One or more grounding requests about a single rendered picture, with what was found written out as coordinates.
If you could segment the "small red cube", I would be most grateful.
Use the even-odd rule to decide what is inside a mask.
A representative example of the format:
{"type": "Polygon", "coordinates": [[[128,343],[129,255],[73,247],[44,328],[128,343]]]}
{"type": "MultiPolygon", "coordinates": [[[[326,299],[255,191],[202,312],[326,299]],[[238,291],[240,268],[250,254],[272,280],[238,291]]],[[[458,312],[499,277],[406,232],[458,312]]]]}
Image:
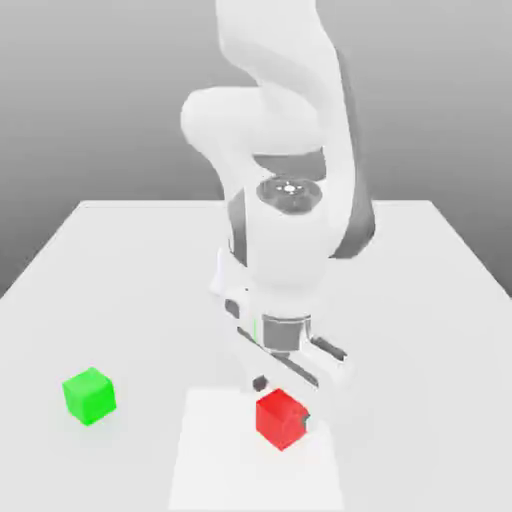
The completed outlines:
{"type": "Polygon", "coordinates": [[[256,430],[275,448],[284,451],[306,433],[304,406],[278,388],[256,402],[256,430]]]}

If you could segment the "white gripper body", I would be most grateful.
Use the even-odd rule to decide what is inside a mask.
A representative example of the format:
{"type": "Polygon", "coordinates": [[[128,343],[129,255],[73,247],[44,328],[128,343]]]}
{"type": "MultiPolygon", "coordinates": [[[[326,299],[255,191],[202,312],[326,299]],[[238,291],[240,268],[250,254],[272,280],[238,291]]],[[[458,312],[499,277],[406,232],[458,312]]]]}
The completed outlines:
{"type": "Polygon", "coordinates": [[[347,352],[321,336],[312,336],[309,325],[300,326],[298,347],[284,350],[266,347],[237,326],[235,354],[249,386],[264,377],[274,387],[297,394],[337,391],[353,373],[353,361],[347,352]]]}

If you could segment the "small green cube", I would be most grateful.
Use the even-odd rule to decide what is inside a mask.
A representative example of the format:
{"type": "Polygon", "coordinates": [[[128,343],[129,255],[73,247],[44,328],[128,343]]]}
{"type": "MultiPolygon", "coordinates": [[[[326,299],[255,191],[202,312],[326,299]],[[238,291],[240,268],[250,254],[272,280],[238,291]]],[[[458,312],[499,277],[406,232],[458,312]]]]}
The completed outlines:
{"type": "Polygon", "coordinates": [[[112,381],[94,367],[64,381],[62,390],[69,413],[85,426],[101,420],[117,407],[112,381]]]}

